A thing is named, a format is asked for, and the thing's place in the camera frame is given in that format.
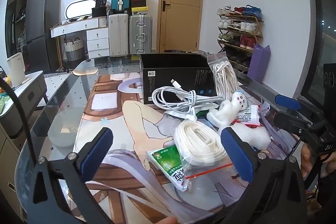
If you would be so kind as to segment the white foam block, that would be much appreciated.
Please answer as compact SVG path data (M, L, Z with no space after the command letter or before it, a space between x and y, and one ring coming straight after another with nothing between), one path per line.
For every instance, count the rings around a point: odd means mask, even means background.
M251 147L264 150L271 143L271 138L264 127L250 128L242 123L235 123L231 126L236 135Z

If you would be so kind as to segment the red white tissue pack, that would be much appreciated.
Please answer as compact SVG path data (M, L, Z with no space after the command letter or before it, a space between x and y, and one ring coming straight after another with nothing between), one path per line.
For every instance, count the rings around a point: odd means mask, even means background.
M248 126L260 126L259 106L251 105L245 110L239 111L234 122Z

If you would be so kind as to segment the bagged white rope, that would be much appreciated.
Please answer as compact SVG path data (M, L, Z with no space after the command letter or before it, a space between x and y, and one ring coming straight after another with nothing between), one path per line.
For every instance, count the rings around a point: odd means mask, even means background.
M234 92L239 90L239 83L226 53L210 54L207 62L213 73L217 95L224 100L230 100Z
M174 143L187 180L233 166L219 134L202 122L181 122Z

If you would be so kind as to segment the white plush doll keychain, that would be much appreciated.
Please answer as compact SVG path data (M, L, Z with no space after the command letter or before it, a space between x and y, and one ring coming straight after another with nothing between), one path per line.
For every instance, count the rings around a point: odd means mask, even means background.
M236 119L238 112L248 107L246 96L241 91L232 94L231 100L225 100L218 109L210 109L207 120L215 127L227 127Z

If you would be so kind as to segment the green medicine sachet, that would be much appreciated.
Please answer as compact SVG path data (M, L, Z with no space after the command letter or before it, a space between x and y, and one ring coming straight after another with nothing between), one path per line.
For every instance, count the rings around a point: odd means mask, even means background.
M189 179L186 178L190 170L189 164L181 157L176 145L147 151L147 157L177 190L191 190Z

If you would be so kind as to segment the purple bag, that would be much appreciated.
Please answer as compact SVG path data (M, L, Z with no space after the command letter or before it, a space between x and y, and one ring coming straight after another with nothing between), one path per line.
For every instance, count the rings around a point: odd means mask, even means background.
M256 44L252 53L247 76L262 83L270 60L270 46L262 47Z

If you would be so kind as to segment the anime print desk mat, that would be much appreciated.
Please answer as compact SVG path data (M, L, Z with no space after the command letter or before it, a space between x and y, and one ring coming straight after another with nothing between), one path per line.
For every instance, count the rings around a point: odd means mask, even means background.
M185 180L173 132L180 120L143 103L138 73L81 76L75 93L83 105L73 150L80 151L98 132L112 130L113 143L87 187L114 223L208 222L233 205L248 182L228 157L220 169L202 170Z

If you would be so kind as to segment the shoe rack with shoes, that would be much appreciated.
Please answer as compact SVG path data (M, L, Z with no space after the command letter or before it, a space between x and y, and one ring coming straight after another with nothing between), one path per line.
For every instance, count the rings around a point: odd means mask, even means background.
M246 75L254 48L263 39L262 10L252 5L224 6L217 10L217 15L220 51L226 53L235 69Z

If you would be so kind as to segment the black cardboard box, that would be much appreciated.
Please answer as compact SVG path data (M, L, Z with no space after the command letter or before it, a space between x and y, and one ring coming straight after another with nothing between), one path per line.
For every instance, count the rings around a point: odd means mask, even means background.
M213 73L206 57L196 53L144 53L140 55L143 102L152 104L152 92L177 81L183 90L216 96Z

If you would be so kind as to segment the white electric kettle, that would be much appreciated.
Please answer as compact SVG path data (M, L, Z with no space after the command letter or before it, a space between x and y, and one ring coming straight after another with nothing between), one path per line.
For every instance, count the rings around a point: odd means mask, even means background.
M11 83L14 88L25 84L31 79L25 75L25 63L23 60L23 55L21 52L12 55L7 59L7 65L9 67L9 76L11 78Z

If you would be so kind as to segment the woven laundry basket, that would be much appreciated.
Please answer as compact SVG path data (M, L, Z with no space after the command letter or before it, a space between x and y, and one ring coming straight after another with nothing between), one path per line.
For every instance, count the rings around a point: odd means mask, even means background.
M84 42L82 39L67 39L64 44L67 61L83 61L85 57Z

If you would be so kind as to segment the wooden door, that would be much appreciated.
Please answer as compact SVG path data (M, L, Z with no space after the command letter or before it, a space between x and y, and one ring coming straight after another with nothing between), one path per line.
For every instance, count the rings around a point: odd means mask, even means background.
M203 0L159 0L157 51L197 51Z

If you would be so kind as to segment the silver suitcase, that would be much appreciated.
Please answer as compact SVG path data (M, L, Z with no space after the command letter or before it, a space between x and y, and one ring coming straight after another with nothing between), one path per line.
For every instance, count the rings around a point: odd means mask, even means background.
M129 53L151 53L153 18L148 14L132 15L129 20Z

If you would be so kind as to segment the white dresser with drawers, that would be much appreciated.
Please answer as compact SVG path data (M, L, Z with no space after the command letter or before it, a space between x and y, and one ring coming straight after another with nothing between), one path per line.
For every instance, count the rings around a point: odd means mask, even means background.
M109 36L106 16L79 20L51 27L52 38L85 32L88 57L95 59L109 56Z

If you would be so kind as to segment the white suitcase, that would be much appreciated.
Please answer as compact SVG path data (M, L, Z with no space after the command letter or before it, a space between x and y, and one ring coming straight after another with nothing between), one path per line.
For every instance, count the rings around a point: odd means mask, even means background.
M129 15L108 16L108 36L110 56L129 54Z

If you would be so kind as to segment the black refrigerator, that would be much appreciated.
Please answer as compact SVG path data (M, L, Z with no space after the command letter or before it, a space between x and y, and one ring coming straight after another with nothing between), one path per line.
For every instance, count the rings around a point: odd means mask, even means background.
M60 0L27 0L26 42L32 72L54 72L59 65L53 26L60 23Z

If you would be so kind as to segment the oval mirror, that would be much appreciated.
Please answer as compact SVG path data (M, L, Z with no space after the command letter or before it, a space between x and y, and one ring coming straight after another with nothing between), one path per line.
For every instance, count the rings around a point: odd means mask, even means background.
M64 11L66 19L80 18L82 16L92 15L92 9L95 8L95 0L77 0L71 2Z

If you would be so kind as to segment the black handbag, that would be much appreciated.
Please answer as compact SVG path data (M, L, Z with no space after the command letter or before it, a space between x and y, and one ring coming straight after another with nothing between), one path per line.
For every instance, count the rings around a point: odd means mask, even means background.
M92 8L92 17L106 16L107 0L95 0L95 7Z

